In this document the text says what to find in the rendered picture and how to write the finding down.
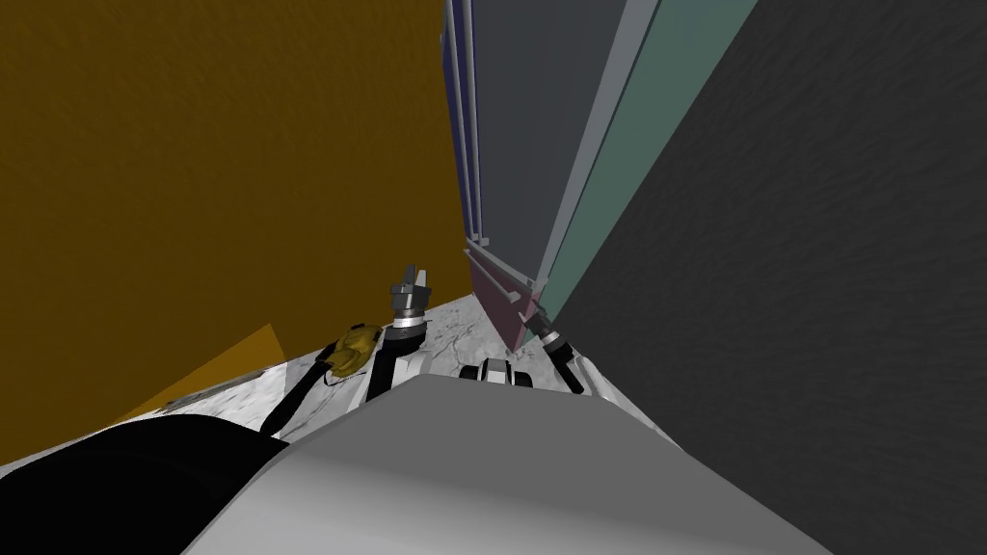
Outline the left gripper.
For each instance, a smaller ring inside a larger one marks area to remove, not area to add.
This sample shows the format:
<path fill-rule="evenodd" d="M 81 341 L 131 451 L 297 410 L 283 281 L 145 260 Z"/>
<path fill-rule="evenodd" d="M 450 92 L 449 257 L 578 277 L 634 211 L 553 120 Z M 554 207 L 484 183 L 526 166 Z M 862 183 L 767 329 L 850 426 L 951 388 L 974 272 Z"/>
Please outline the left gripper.
<path fill-rule="evenodd" d="M 391 308 L 395 312 L 424 312 L 433 291 L 426 285 L 426 271 L 417 270 L 415 265 L 408 265 L 403 272 L 401 283 L 391 285 Z"/>

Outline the maroon drawer front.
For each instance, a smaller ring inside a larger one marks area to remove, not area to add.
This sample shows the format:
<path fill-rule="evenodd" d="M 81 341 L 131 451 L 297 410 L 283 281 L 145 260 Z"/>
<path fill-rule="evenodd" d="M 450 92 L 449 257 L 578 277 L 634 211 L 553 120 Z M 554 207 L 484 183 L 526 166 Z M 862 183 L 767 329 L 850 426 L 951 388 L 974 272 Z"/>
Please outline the maroon drawer front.
<path fill-rule="evenodd" d="M 483 307 L 494 329 L 500 336 L 508 353 L 518 351 L 525 343 L 527 328 L 518 316 L 531 314 L 535 303 L 540 300 L 546 282 L 532 280 L 519 272 L 499 262 L 486 250 L 477 244 L 467 241 L 464 249 L 470 268 L 472 294 Z M 514 304 L 508 304 L 494 286 L 470 264 L 474 258 L 488 270 L 497 281 L 508 291 L 518 291 L 521 299 Z"/>

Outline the yellow rounded object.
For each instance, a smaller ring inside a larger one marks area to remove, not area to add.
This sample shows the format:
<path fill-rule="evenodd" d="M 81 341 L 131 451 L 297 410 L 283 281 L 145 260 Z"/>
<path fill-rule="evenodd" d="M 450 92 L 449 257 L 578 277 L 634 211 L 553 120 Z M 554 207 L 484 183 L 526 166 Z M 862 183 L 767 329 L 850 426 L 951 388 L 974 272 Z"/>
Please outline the yellow rounded object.
<path fill-rule="evenodd" d="M 371 358 L 383 329 L 360 323 L 345 331 L 334 344 L 332 351 L 323 357 L 328 372 L 338 379 L 356 374 Z"/>

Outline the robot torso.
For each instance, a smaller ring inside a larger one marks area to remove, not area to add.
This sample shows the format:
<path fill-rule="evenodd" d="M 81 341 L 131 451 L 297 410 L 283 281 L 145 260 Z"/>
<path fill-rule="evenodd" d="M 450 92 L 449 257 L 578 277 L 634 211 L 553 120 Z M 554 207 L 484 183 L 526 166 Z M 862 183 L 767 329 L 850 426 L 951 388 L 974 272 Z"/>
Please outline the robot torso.
<path fill-rule="evenodd" d="M 183 555 L 831 555 L 600 398 L 423 375 L 266 464 Z"/>

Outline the tall dark grey cupboard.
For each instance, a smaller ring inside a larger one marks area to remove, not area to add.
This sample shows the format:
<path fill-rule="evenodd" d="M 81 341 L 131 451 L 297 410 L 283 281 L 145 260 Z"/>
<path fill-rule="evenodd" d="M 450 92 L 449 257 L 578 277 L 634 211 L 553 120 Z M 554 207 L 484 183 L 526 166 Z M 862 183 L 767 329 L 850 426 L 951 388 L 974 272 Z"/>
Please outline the tall dark grey cupboard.
<path fill-rule="evenodd" d="M 557 314 L 759 0 L 443 0 L 466 241 Z"/>

